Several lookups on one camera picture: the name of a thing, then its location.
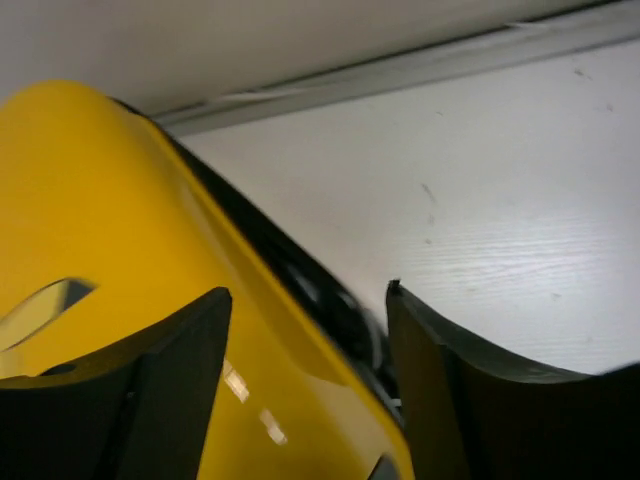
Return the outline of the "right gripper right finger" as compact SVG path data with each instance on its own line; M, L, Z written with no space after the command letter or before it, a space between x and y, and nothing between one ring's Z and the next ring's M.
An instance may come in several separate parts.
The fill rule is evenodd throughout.
M502 348L399 281L391 356L419 479L635 479L639 367L583 374Z

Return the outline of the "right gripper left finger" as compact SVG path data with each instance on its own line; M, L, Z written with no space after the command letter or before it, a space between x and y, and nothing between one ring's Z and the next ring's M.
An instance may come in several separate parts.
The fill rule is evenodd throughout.
M2 380L2 478L196 478L231 308L214 288L100 350Z

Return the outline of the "yellow hard-shell suitcase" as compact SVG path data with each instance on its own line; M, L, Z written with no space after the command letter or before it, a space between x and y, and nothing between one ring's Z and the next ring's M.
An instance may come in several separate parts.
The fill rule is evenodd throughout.
M410 479L381 327L151 119L50 81L1 107L1 382L232 308L194 479Z

